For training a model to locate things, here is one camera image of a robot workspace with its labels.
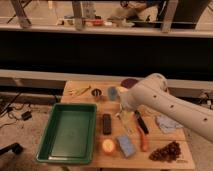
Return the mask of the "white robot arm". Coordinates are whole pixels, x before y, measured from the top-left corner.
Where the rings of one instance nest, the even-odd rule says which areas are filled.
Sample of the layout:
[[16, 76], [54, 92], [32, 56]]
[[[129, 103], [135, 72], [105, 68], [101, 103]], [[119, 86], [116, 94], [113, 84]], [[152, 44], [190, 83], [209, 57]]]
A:
[[119, 93], [121, 106], [135, 111], [146, 105], [213, 143], [213, 110], [176, 98], [167, 90], [167, 80], [162, 74], [150, 74], [132, 88]]

